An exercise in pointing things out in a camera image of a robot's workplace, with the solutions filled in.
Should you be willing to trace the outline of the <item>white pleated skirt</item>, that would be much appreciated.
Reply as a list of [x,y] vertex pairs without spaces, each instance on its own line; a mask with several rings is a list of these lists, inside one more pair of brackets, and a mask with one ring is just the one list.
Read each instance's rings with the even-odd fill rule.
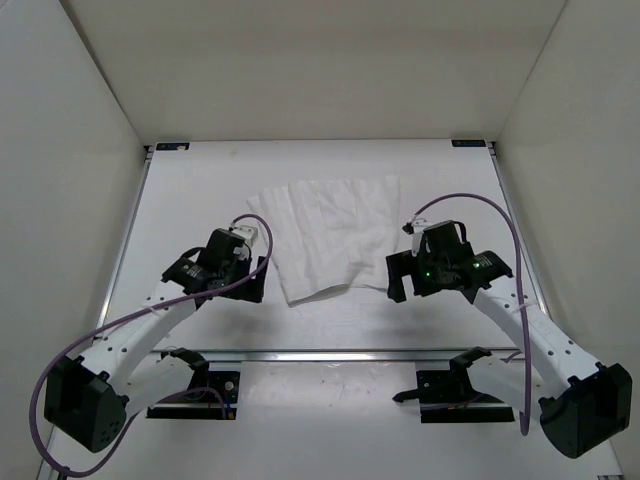
[[271,228],[286,302],[342,287],[387,288],[386,257],[399,240],[400,180],[298,180],[249,198]]

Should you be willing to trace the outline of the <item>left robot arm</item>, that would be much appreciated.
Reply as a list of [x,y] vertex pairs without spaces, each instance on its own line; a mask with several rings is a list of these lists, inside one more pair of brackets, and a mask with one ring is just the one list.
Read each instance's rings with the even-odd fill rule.
[[147,355],[208,301],[207,291],[252,303],[264,295],[265,272],[250,273],[257,228],[219,228],[204,247],[186,251],[165,270],[143,303],[144,314],[107,332],[76,358],[63,356],[47,376],[46,420],[92,453],[106,449],[127,420],[168,396],[197,398],[208,389],[208,364],[186,348]]

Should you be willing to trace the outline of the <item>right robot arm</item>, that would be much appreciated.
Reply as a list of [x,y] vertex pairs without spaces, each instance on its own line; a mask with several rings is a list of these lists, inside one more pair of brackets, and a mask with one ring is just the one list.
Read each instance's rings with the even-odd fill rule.
[[405,301],[403,279],[426,297],[456,291],[491,319],[524,354],[509,363],[483,347],[450,359],[446,371],[394,401],[417,399],[439,406],[448,400],[491,396],[536,420],[551,445],[577,459],[630,422],[632,378],[620,364],[606,366],[567,336],[518,291],[511,268],[494,252],[474,252],[457,221],[408,222],[410,249],[387,256],[388,297]]

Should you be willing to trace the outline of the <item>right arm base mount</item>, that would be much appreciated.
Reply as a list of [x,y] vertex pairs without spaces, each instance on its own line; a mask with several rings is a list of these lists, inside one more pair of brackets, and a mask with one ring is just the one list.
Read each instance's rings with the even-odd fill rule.
[[474,347],[449,360],[447,370],[418,370],[416,387],[395,394],[397,404],[417,400],[422,424],[512,423],[511,407],[471,386],[467,370],[491,351]]

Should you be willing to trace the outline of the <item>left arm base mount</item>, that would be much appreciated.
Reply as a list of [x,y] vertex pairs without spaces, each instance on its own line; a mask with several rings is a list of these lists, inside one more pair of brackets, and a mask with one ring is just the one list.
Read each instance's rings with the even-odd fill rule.
[[237,418],[241,372],[239,366],[216,366],[200,361],[189,393],[163,400],[146,410],[147,419],[226,420]]

